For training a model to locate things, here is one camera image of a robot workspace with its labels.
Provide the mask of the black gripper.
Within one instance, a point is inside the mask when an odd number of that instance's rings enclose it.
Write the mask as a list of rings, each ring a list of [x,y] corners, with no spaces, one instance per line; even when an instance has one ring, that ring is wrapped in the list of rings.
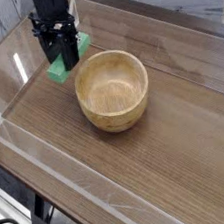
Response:
[[[75,18],[68,11],[68,0],[33,0],[33,4],[35,11],[29,14],[32,32],[38,37],[48,62],[53,63],[61,54],[65,69],[72,70],[79,62],[77,34],[60,32],[75,28]]]

